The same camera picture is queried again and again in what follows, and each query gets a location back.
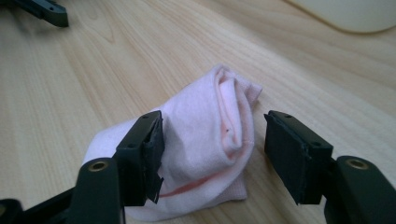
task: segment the screw hole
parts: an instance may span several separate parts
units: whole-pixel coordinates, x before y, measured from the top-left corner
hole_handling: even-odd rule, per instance
[[[366,162],[364,161],[359,161],[356,159],[349,159],[346,161],[346,164],[348,164],[349,166],[352,166],[355,169],[359,169],[359,170],[367,170],[369,169],[369,166],[367,165]]]
[[[97,161],[94,164],[91,164],[90,167],[88,168],[89,171],[91,172],[98,172],[105,170],[108,166],[108,163],[106,161]]]

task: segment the white object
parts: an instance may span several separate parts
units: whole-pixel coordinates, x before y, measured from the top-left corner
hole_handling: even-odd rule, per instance
[[[396,25],[396,0],[289,0],[338,29],[371,33]]]
[[[178,217],[229,200],[246,199],[242,171],[254,146],[251,107],[262,87],[218,65],[164,105],[164,178],[158,204],[128,207],[144,221]],[[136,119],[99,132],[84,162],[112,157]]]

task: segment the folded sock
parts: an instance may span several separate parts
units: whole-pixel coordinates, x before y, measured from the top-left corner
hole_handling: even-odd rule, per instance
[[[126,214],[158,221],[246,199],[242,171],[254,146],[251,108],[261,91],[261,86],[220,64],[153,109],[163,113],[160,199],[157,204],[147,201],[143,207],[126,207]],[[112,157],[135,122],[99,132],[84,162]]]

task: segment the black plastic bracket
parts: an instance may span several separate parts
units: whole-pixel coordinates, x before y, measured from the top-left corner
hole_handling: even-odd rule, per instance
[[[85,163],[74,188],[24,212],[17,200],[0,200],[0,223],[125,223],[124,206],[158,202],[163,151],[162,113],[153,111],[137,120],[113,158]]]
[[[0,4],[16,5],[54,26],[69,26],[66,8],[50,0],[0,0]]]
[[[327,199],[328,223],[396,223],[396,191],[371,162],[331,157],[332,145],[291,115],[270,111],[265,153],[296,203]]]

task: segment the wooden table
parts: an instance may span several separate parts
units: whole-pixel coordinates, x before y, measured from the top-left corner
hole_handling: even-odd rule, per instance
[[[0,7],[0,198],[29,208],[72,188],[97,132],[217,63],[263,87],[248,199],[164,223],[325,223],[325,200],[296,206],[264,155],[269,110],[313,129],[334,158],[373,162],[396,186],[396,29],[347,34],[283,1],[58,3],[68,28]]]

